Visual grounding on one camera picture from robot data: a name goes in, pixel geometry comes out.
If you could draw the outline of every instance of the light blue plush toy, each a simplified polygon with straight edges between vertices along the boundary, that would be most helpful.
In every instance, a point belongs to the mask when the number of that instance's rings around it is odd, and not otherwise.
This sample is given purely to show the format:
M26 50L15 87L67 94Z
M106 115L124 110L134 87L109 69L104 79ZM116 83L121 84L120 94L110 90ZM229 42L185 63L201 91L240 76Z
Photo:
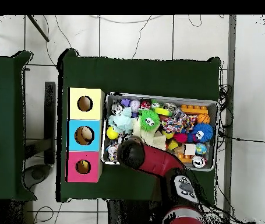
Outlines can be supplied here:
M110 115L108 124L114 128L117 133L131 134L133 130L133 122L131 119L131 107L124 108L117 115Z

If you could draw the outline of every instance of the green tablecloth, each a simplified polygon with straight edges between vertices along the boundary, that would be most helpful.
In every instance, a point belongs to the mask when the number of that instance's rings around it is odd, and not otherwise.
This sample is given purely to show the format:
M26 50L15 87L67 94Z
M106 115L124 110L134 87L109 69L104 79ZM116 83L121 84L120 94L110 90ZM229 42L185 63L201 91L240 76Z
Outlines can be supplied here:
M100 88L103 92L122 92L218 101L220 59L207 62L174 60L125 60L78 57L74 49L65 50L58 60L58 136L57 200L67 198L109 198L159 200L156 177L117 165L103 165L98 183L66 183L67 88ZM214 170L195 171L209 202L214 197Z
M0 57L0 199L32 200L34 195L22 185L24 161L24 66L28 51Z

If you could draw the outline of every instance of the green object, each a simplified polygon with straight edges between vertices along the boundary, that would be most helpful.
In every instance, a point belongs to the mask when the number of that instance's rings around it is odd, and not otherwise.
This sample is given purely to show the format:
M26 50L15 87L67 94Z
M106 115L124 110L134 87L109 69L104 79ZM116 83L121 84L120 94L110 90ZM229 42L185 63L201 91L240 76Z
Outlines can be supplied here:
M219 58L213 58L207 62L83 58L77 57L74 49L65 50L58 62L58 92L63 92L63 95L62 99L58 99L58 102L62 101L62 109L58 109L58 135L62 134L62 143L61 145L57 143L58 151L61 151L61 160L57 160L57 169L61 171L60 174L57 172L57 200L65 201L67 198L161 199L159 179L118 165L104 164L98 183L65 182L68 87L100 88L105 93L123 92L218 101L220 63ZM193 172L204 188L210 203L213 203L214 198L214 172L215 170ZM195 181L191 172L189 177Z
M33 200L22 185L24 161L22 71L28 51L0 57L0 199Z
M160 125L160 119L157 113L151 110L139 110L140 113L140 126L145 131L156 129Z

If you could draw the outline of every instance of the tennis ball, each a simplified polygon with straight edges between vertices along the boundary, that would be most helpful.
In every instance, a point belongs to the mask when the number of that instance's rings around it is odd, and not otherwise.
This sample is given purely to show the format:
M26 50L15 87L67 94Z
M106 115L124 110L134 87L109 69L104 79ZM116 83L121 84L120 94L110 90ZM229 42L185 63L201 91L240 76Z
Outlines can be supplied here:
M114 131L114 129L110 126L108 127L107 129L107 137L110 139L110 140L113 140L113 139L116 139L119 137L119 133L117 133L116 131Z

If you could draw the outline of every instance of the yellow ball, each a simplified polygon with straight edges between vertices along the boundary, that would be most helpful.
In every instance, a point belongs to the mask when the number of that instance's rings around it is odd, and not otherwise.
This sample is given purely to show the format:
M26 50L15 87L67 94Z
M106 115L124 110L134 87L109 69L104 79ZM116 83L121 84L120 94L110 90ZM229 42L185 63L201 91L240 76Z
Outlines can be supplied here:
M119 133L117 133L116 131L114 131L114 129L110 126L108 127L107 129L107 137L110 139L110 140L113 140L113 139L116 139L119 137Z
M169 143L169 145L168 145L168 149L169 150L173 150L173 149L175 149L175 148L177 148L177 147L179 147L179 145L178 145L178 143L175 141L175 140L172 140L170 143Z
M166 137L166 139L171 139L174 136L174 133L167 133L166 131L162 131L162 134Z

